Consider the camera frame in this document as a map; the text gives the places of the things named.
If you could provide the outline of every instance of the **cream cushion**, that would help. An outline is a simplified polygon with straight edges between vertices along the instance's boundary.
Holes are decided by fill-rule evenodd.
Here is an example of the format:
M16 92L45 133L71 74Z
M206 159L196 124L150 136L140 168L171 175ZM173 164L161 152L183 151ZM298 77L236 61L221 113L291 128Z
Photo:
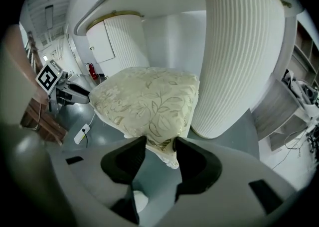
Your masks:
M199 79L167 68L133 67L94 88L90 104L105 123L125 137L147 137L147 149L178 168L173 139L187 137L198 100Z

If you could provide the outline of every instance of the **wall light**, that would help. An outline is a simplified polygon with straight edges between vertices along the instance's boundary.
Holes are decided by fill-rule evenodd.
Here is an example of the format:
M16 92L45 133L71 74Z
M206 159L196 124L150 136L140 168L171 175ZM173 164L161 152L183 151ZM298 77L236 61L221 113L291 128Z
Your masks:
M45 12L45 20L46 20L46 27L48 29L53 28L53 5L46 6L44 9Z

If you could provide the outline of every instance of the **wooden shelf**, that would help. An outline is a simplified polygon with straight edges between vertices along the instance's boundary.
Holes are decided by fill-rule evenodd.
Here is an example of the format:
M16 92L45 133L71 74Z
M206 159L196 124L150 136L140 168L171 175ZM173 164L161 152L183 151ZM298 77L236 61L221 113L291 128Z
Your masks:
M313 48L312 48L309 60L312 66L317 71L319 68L319 51L315 44L313 44Z
M295 44L302 50L307 58L310 57L313 40L305 28L298 22Z
M286 144L289 143L289 141L302 133L305 128L307 128L307 123L296 115L292 115L291 118L283 126L281 126L280 133L276 131L269 136L271 150L275 151L285 145L285 139Z
M319 89L319 85L318 85L318 82L316 80L314 80L314 82L313 82L313 87L317 87Z
M304 54L304 52L300 49L299 46L295 45L294 50L298 53L301 57L302 61L306 64L309 70L315 74L317 74L317 70L314 68L308 57Z

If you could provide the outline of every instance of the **ceiling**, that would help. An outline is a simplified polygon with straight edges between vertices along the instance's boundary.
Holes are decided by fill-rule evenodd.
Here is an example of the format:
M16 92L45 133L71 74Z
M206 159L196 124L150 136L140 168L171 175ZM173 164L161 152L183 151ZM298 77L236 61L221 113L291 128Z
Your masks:
M26 0L26 3L36 36L43 46L63 35L70 0ZM50 30L47 29L44 13L49 5L53 5L53 28Z

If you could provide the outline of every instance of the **power strip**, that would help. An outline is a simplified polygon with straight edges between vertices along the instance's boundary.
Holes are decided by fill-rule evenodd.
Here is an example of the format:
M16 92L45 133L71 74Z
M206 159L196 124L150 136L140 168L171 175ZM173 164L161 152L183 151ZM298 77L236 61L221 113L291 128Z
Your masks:
M85 134L87 134L89 132L91 128L89 127L88 124L85 124L80 131L78 132L78 134L76 134L76 136L74 137L74 142L76 144L80 144L80 142L82 141L82 139L85 137Z

